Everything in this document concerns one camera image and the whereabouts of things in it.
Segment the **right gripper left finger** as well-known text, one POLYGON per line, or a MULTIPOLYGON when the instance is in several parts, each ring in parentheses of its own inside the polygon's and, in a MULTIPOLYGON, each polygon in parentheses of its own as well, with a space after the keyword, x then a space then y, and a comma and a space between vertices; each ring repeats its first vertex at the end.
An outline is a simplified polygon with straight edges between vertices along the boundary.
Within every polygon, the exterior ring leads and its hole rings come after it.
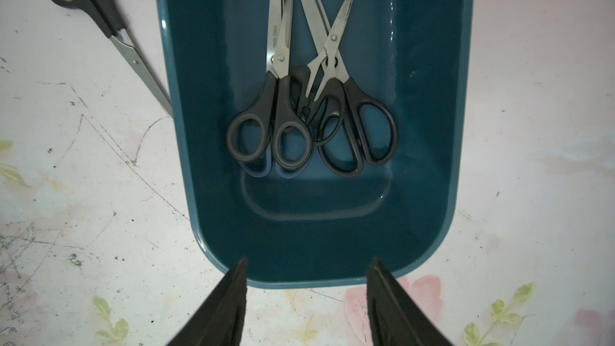
POLYGON ((225 274, 170 345, 239 345, 247 305, 248 260, 225 274))

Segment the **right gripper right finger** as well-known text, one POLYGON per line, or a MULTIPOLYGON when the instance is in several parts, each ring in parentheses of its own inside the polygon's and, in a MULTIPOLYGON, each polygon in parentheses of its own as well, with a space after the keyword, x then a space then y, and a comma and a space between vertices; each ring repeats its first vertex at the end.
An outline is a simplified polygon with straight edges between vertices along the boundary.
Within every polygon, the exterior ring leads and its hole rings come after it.
POLYGON ((366 279, 373 344, 452 345, 379 259, 370 263, 366 279))

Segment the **small black-handled scissors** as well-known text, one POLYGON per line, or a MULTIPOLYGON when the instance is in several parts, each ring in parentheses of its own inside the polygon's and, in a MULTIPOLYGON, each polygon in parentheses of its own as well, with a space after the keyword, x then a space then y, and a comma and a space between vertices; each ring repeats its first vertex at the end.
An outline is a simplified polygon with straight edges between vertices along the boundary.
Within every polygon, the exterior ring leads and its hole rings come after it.
POLYGON ((294 0, 269 0, 264 87, 251 107, 238 113, 227 128, 227 150, 239 163, 261 164, 270 156, 281 168, 295 171, 309 163, 312 156, 313 147, 306 143, 308 129, 291 104, 291 85, 302 85, 309 77, 306 67, 290 71, 293 4, 294 0), (236 145, 239 140, 235 136, 247 121, 256 122, 261 129, 259 147, 253 153, 244 153, 236 145), (299 131, 305 142, 304 152, 297 160, 286 159, 282 150, 283 135, 291 129, 299 131))

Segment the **blue-handled scissors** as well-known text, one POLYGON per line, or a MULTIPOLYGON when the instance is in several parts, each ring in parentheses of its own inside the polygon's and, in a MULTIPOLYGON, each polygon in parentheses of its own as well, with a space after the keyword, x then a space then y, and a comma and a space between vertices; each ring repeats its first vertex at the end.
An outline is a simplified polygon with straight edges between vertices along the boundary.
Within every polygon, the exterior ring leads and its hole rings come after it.
POLYGON ((292 178, 295 178, 296 176, 299 176, 302 172, 304 172, 304 170, 308 166, 308 163, 306 163, 300 169, 297 169, 295 171, 288 171, 288 170, 281 168, 272 159, 272 157, 266 156, 264 162, 261 164, 259 164, 258 162, 256 163, 240 162, 240 166, 246 174, 254 178, 264 178, 270 173, 272 169, 274 169, 276 174, 280 176, 281 178, 292 179, 292 178))

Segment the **large all-black scissors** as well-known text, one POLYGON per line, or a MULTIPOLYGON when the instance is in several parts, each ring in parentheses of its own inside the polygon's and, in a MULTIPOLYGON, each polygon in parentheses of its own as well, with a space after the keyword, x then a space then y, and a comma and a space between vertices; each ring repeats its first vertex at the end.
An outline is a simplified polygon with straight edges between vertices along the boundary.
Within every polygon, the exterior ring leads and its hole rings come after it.
POLYGON ((331 26, 321 0, 300 1, 317 56, 305 66, 309 69, 309 77, 302 84, 296 114, 307 128, 306 143, 313 147, 324 145, 335 136, 331 133, 326 138, 319 138, 313 134, 312 122, 320 114, 323 103, 335 103, 339 108, 345 104, 342 84, 349 79, 349 74, 339 47, 354 0, 343 1, 331 26))

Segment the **teal plastic storage box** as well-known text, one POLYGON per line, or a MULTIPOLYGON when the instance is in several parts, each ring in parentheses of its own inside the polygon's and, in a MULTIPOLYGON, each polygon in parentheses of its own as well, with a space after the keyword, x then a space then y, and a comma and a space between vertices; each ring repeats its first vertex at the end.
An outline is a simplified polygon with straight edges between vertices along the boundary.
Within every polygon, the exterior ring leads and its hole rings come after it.
MULTIPOLYGON (((344 0, 322 0, 334 18, 344 0)), ((361 284, 373 258, 396 276, 437 250, 453 222, 473 0, 354 0, 340 54, 385 103, 400 140, 356 177, 318 155, 285 179, 246 174, 226 147, 233 116, 267 72, 269 0, 157 0, 187 206, 221 271, 247 258, 258 288, 361 284)))

